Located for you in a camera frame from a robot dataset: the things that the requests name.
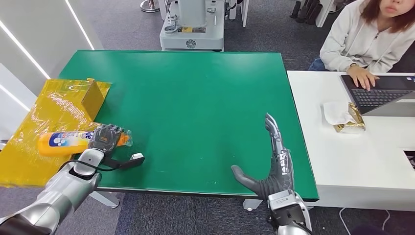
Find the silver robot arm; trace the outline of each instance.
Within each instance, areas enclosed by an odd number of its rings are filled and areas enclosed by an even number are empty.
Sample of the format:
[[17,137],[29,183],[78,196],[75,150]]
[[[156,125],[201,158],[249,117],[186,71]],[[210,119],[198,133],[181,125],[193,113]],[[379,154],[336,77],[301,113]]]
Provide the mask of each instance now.
[[[80,161],[94,159],[98,164],[104,153],[85,150]],[[34,203],[0,218],[1,235],[52,235],[62,221],[76,211],[101,181],[101,174],[81,163],[68,163],[46,184]]]
[[237,165],[231,166],[235,179],[255,192],[260,199],[268,201],[269,223],[278,235],[311,235],[308,209],[298,193],[293,191],[294,173],[290,151],[282,144],[277,122],[267,114],[265,127],[270,132],[272,157],[271,170],[265,180],[257,181]]
[[[144,158],[120,163],[111,154],[123,132],[114,125],[101,125],[78,160],[71,160],[46,184],[36,201],[28,207],[0,218],[0,235],[52,235],[62,221],[75,212],[99,182],[100,170],[130,168],[142,164]],[[112,169],[98,168],[100,164]]]

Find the white machine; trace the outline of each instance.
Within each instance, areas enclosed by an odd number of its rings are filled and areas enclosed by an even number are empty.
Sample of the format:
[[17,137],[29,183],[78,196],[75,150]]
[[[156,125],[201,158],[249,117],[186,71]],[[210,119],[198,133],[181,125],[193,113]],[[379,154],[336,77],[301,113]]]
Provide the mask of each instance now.
[[223,0],[173,0],[166,6],[160,32],[162,50],[223,50]]

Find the woman's hair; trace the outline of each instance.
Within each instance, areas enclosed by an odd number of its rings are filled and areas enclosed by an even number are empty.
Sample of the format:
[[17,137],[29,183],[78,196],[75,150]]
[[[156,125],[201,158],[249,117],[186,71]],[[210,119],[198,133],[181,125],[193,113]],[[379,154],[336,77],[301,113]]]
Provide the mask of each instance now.
[[[377,19],[380,14],[380,1],[381,0],[370,0],[366,7],[363,9],[362,18],[367,23],[371,23]],[[391,28],[392,33],[399,31],[406,31],[415,23],[415,7],[412,7],[410,11],[400,16],[394,17],[394,23]]]

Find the green tabletop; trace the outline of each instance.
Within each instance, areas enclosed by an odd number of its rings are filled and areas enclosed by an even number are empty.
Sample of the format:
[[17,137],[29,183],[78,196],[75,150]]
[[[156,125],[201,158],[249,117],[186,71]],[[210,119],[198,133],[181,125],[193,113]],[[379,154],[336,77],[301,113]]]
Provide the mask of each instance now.
[[100,188],[253,196],[231,165],[268,175],[266,112],[291,150],[295,190],[318,199],[313,171],[279,53],[77,51],[62,79],[94,78],[112,86],[95,121],[133,132],[144,164],[103,172]]

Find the laptop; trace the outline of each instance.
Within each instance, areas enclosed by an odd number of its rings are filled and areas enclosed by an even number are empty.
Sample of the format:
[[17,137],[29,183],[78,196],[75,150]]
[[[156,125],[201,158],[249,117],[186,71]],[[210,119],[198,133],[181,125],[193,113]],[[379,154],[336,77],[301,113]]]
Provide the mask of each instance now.
[[415,117],[415,76],[378,76],[368,92],[356,87],[349,75],[342,81],[363,116]]

